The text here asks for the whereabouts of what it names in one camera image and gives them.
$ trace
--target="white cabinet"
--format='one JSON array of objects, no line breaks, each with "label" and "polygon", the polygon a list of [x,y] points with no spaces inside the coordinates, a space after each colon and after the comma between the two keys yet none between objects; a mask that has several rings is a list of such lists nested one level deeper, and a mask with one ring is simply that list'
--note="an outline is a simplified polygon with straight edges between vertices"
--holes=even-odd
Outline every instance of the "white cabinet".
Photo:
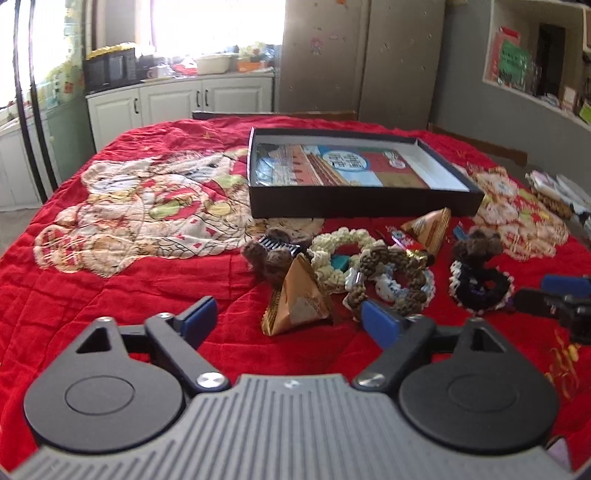
[{"label": "white cabinet", "polygon": [[203,80],[203,110],[208,112],[271,112],[272,78]]},{"label": "white cabinet", "polygon": [[123,87],[87,97],[96,151],[127,130],[207,112],[271,112],[273,77],[210,75]]},{"label": "white cabinet", "polygon": [[88,99],[96,151],[127,130],[143,126],[139,88],[106,93]]},{"label": "white cabinet", "polygon": [[197,110],[197,95],[201,98],[203,94],[201,83],[194,80],[140,88],[144,125],[191,118],[191,112]]},{"label": "white cabinet", "polygon": [[41,205],[20,129],[0,134],[0,210]]}]

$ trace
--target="black circular disc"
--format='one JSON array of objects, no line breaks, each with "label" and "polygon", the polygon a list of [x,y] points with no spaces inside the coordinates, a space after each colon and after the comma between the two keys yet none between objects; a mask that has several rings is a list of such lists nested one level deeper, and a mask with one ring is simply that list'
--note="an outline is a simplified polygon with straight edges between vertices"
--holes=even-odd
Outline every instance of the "black circular disc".
[{"label": "black circular disc", "polygon": [[27,391],[25,416],[42,443],[118,452],[155,438],[180,415],[183,392],[165,370],[129,358],[96,360],[42,375]]},{"label": "black circular disc", "polygon": [[511,355],[471,355],[422,367],[400,387],[404,415],[427,437],[455,450],[501,455],[542,443],[558,401],[534,367]]}]

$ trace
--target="teal object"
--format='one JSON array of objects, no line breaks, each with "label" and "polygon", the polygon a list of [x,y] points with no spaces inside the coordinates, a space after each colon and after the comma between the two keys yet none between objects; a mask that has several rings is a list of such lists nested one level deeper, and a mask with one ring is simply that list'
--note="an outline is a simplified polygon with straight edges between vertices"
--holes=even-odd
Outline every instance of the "teal object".
[{"label": "teal object", "polygon": [[349,269],[349,258],[351,257],[348,255],[335,255],[330,259],[330,265],[335,270],[346,272]]}]

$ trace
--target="window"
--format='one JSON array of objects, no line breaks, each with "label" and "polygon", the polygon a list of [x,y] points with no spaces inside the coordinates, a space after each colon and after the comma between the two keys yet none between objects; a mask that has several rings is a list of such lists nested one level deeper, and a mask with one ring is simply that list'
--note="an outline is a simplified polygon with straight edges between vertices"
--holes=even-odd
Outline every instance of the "window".
[{"label": "window", "polygon": [[198,56],[257,41],[281,44],[284,17],[285,0],[145,0],[141,28],[159,53]]},{"label": "window", "polygon": [[[15,98],[12,50],[14,33],[14,0],[0,4],[0,108]],[[29,10],[30,0],[21,1],[18,18],[18,62],[21,89],[27,100],[29,78]],[[70,45],[64,36],[64,0],[44,0],[35,4],[33,21],[33,65],[39,84],[51,70],[62,64],[69,55]]]}]

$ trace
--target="white crocheted scrunchie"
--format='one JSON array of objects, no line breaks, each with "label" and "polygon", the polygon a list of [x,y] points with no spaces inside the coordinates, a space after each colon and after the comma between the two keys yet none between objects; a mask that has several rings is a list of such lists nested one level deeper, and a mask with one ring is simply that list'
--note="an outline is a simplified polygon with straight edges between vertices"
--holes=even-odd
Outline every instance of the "white crocheted scrunchie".
[{"label": "white crocheted scrunchie", "polygon": [[361,250],[360,254],[353,255],[349,259],[349,266],[354,267],[359,264],[361,255],[369,252],[374,245],[383,245],[384,241],[376,240],[365,229],[349,230],[347,227],[341,227],[336,232],[321,233],[316,236],[308,249],[316,279],[330,294],[345,291],[345,273],[335,270],[330,265],[330,257],[339,247],[350,244],[357,244]]}]

